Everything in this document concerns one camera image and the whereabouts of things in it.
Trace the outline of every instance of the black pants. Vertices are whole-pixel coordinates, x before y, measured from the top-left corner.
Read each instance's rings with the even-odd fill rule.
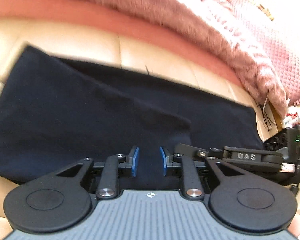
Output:
[[[0,176],[35,179],[140,147],[140,189],[168,189],[160,146],[262,149],[252,108],[149,75],[27,47],[0,97]]]

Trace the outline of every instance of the white sticker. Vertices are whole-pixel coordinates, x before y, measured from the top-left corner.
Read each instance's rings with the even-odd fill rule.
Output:
[[[279,172],[291,172],[293,173],[295,171],[295,165],[292,163],[282,163],[281,164],[281,170]]]

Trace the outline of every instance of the gray ribbed panel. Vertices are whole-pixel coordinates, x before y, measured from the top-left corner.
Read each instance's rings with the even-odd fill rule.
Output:
[[[287,231],[248,236],[223,227],[203,203],[188,201],[178,191],[125,190],[115,200],[101,201],[94,212],[71,229],[48,235],[14,231],[8,240],[292,240]]]

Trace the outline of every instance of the black robotic device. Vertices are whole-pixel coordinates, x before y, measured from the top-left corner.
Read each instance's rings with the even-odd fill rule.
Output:
[[[82,159],[7,195],[6,239],[296,239],[286,228],[297,201],[279,183],[300,182],[300,129],[265,147],[162,147],[164,176],[180,178],[170,191],[120,187],[136,175],[138,147],[102,163]]]

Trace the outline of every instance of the pink fur blanket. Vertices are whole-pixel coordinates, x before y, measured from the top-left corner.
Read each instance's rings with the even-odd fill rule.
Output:
[[[268,97],[284,117],[288,105],[285,88],[262,46],[234,17],[226,0],[90,1],[170,28],[210,51],[234,69],[258,103]]]

